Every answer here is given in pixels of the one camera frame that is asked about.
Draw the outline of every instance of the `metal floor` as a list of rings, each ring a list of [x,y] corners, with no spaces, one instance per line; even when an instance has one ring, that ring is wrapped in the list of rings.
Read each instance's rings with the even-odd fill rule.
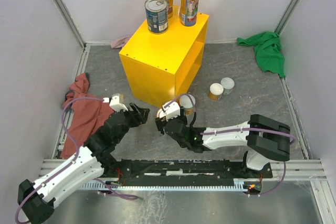
[[[226,147],[197,154],[180,148],[166,135],[159,136],[154,123],[158,108],[134,98],[119,51],[110,46],[90,47],[85,68],[85,72],[90,74],[89,93],[99,97],[123,93],[125,103],[135,102],[138,106],[150,108],[151,113],[146,125],[130,129],[117,145],[112,154],[116,159],[243,159],[247,147]],[[235,81],[234,90],[219,101],[210,100],[207,96],[209,86],[220,82],[223,77]],[[202,66],[189,93],[196,99],[197,127],[235,125],[249,120],[251,114],[261,114],[288,124],[291,132],[296,134],[281,81],[277,74],[259,69],[253,47],[206,44]],[[291,159],[303,159],[298,142],[291,146],[290,151]]]
[[[263,182],[274,187],[274,182]],[[310,182],[285,182],[267,196],[202,191],[128,191],[140,199],[103,197],[76,191],[46,224],[319,224]]]

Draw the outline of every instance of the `green cloth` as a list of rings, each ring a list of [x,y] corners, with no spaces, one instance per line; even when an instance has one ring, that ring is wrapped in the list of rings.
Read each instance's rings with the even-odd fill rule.
[[[248,39],[238,38],[237,42],[241,46],[255,46],[254,54],[256,55],[257,64],[263,72],[271,71],[278,73],[280,77],[285,77],[285,58],[280,52],[282,46],[277,33],[266,31]]]

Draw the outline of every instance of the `yellow shelf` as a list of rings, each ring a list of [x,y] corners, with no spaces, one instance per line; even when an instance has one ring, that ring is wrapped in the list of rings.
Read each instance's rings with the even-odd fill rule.
[[[134,96],[156,107],[187,92],[202,63],[209,16],[198,13],[186,27],[178,10],[163,34],[149,32],[145,20],[119,53]]]

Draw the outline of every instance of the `pink cloth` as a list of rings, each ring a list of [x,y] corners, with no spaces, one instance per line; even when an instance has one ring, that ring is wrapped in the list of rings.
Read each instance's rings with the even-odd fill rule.
[[[92,94],[87,94],[89,87],[90,82],[85,73],[77,76],[75,82],[69,87],[69,92],[66,94],[67,100],[63,104],[63,108],[74,98],[95,97]],[[74,116],[68,131],[74,137],[78,146],[82,146],[89,136],[96,132],[100,126],[103,126],[105,120],[113,113],[108,103],[96,100],[76,101],[71,105],[71,109],[74,111]],[[67,137],[61,158],[69,158],[75,151],[75,145]]]
[[[126,45],[127,41],[130,40],[132,36],[124,36],[119,39],[115,39],[111,42],[112,48],[123,48],[124,45]]]

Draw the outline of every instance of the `cable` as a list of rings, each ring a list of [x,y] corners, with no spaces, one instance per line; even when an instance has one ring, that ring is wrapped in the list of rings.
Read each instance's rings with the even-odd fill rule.
[[[118,194],[115,190],[112,190],[110,185],[107,185],[104,181],[102,181],[101,179],[98,178],[94,178],[93,180],[96,180],[100,183],[102,183],[107,189],[110,190],[111,194],[104,194],[101,192],[98,192],[99,195],[104,195],[104,196],[115,196],[115,197],[119,197],[122,199],[126,199],[126,200],[136,200],[138,199],[138,196],[136,195],[132,195],[132,194]]]
[[[285,179],[285,176],[286,176],[286,162],[284,162],[283,163],[283,171],[284,171],[284,174],[282,175],[282,178],[281,178],[281,180],[279,181],[279,183],[273,188],[273,189],[271,189],[270,191],[267,191],[267,192],[265,192],[265,193],[261,193],[261,194],[258,194],[258,195],[248,195],[249,197],[260,197],[260,196],[265,196],[265,195],[268,195],[268,194],[270,194],[271,192],[273,192],[273,191],[275,191],[275,190],[277,190],[280,186],[281,186],[281,184],[284,182],[283,180]]]
[[[193,120],[191,121],[191,123],[190,123],[190,125],[189,125],[189,127],[192,128],[193,125],[194,125],[194,123],[195,123],[195,121],[196,121],[197,114],[196,114],[195,103],[194,103],[193,99],[191,98],[191,96],[190,96],[189,94],[187,94],[187,93],[183,93],[183,94],[178,95],[178,96],[175,97],[173,100],[169,101],[166,105],[163,105],[162,108],[163,108],[163,109],[167,108],[170,104],[172,104],[172,103],[175,102],[178,98],[180,98],[180,97],[182,97],[182,96],[184,96],[184,95],[186,95],[186,96],[189,98],[189,100],[190,100],[190,102],[191,102],[191,105],[193,106],[193,110],[194,110]],[[159,117],[161,110],[162,110],[162,109],[159,109],[159,111],[158,111],[158,113],[157,113],[157,115],[156,115],[157,117]]]
[[[267,129],[260,129],[260,128],[236,128],[236,129],[229,129],[229,130],[222,130],[222,131],[216,131],[216,132],[202,132],[201,135],[217,135],[217,134],[224,134],[229,132],[238,132],[238,131],[257,131],[257,132],[265,132],[265,133],[271,133],[276,134],[280,136],[286,136],[292,139],[292,141],[289,143],[290,145],[294,144],[297,141],[296,136],[292,134],[288,134],[285,132],[280,131],[272,131]]]
[[[67,111],[68,107],[73,104],[75,101],[78,100],[96,100],[96,101],[103,101],[103,99],[101,98],[97,98],[97,97],[79,97],[79,98],[75,98],[72,101],[70,101],[67,105],[65,105],[65,107],[62,110],[62,115],[61,115],[61,124],[62,124],[62,128],[65,131],[65,133],[67,134],[67,136],[71,139],[72,143],[75,145],[76,148],[76,152],[75,152],[75,156],[72,159],[72,162],[67,164],[65,167],[63,167],[62,169],[60,169],[58,172],[56,172],[55,174],[53,174],[52,176],[50,176],[49,178],[47,178],[45,181],[43,181],[41,183],[41,185],[39,185],[38,187],[36,187],[30,194],[27,195],[27,197],[25,197],[23,199],[23,201],[20,203],[20,205],[18,206],[16,212],[15,212],[15,222],[17,224],[27,224],[30,223],[30,221],[25,221],[25,222],[21,222],[19,221],[18,217],[19,217],[19,213],[22,209],[22,206],[28,201],[28,199],[34,195],[37,191],[39,191],[44,185],[46,185],[49,181],[51,181],[53,178],[55,178],[56,176],[58,176],[59,174],[61,174],[62,172],[64,172],[67,168],[69,168],[72,164],[75,163],[77,157],[79,156],[79,147],[78,144],[76,143],[75,139],[71,136],[71,134],[68,132],[67,127],[65,126],[65,122],[64,122],[64,115],[65,112]]]
[[[186,95],[189,98],[189,100],[191,101],[191,105],[193,106],[194,112],[196,112],[195,103],[194,103],[193,99],[191,98],[191,96],[189,94],[187,94],[187,93],[178,95],[177,97],[175,97],[173,100],[169,101],[166,105],[163,105],[162,107],[164,109],[167,108],[170,104],[172,104],[173,102],[175,102],[178,98],[180,98],[183,95]]]
[[[257,131],[257,132],[266,132],[266,133],[276,134],[276,135],[280,135],[280,136],[286,136],[286,137],[292,138],[292,141],[289,143],[290,145],[294,144],[298,140],[292,134],[288,134],[288,133],[284,133],[284,132],[279,132],[279,131],[272,131],[272,130],[267,130],[267,129],[259,129],[259,128],[241,128],[241,129],[236,128],[236,129],[222,130],[222,131],[217,131],[217,132],[205,132],[205,133],[201,133],[201,135],[217,135],[217,134],[223,134],[223,133],[229,133],[229,132],[238,132],[238,131]],[[283,180],[285,179],[286,169],[287,169],[286,168],[286,162],[284,162],[283,163],[284,174],[282,175],[282,178],[281,178],[280,182],[277,184],[276,187],[274,187],[273,189],[271,189],[270,191],[267,191],[265,193],[258,194],[258,195],[249,195],[249,196],[260,197],[260,196],[264,196],[264,195],[270,194],[271,192],[273,192],[276,189],[278,189],[279,186],[282,184],[282,182],[284,182]]]

